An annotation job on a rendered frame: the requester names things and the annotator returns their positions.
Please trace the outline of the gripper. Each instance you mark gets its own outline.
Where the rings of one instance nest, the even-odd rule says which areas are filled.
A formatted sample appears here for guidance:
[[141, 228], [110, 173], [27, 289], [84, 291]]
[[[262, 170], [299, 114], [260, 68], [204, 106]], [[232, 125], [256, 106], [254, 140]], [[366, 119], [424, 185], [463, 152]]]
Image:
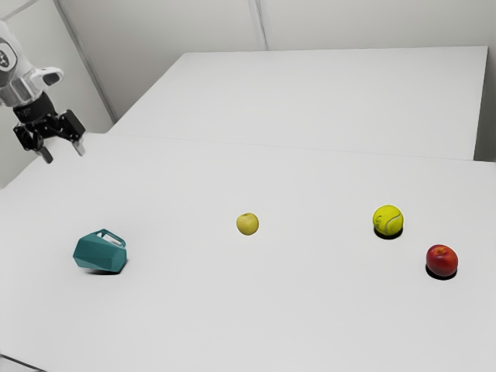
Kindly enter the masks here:
[[13, 112], [20, 122], [13, 132], [25, 151], [33, 151], [47, 164], [51, 164], [53, 157], [44, 145], [43, 136], [60, 134], [72, 144], [80, 157], [85, 155], [85, 127], [70, 109], [58, 116], [47, 93], [42, 93], [26, 105], [15, 107]]

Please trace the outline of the teal faceted mug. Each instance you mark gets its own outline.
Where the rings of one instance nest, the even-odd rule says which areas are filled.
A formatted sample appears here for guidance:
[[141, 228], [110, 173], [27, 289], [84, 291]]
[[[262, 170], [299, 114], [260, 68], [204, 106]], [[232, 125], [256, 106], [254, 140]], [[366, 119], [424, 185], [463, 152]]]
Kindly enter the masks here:
[[113, 232], [100, 229], [78, 240], [73, 259], [81, 268], [117, 274], [127, 262], [126, 242]]

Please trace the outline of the yellow-green apple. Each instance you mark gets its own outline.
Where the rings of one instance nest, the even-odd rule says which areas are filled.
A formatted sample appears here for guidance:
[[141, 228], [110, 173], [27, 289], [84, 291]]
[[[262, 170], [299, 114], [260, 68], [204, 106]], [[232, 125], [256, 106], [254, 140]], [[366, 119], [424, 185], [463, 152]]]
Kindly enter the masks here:
[[236, 228], [245, 236], [253, 235], [259, 229], [259, 219], [252, 212], [243, 213], [236, 219]]

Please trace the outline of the yellow tennis ball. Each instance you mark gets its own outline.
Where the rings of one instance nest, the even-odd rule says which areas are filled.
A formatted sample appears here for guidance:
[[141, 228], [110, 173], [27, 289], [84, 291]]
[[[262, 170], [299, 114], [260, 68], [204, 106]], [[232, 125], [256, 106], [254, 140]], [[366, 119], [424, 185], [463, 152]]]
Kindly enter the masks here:
[[372, 222], [375, 230], [380, 234], [393, 236], [402, 230], [404, 216], [396, 206], [383, 205], [374, 212]]

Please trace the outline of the red apple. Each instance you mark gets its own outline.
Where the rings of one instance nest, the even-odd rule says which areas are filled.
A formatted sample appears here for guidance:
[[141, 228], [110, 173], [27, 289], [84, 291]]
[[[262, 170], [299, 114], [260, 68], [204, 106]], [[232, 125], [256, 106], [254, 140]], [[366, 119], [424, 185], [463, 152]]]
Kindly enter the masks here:
[[426, 266], [439, 277], [452, 276], [457, 271], [458, 263], [456, 252], [449, 246], [436, 244], [427, 250]]

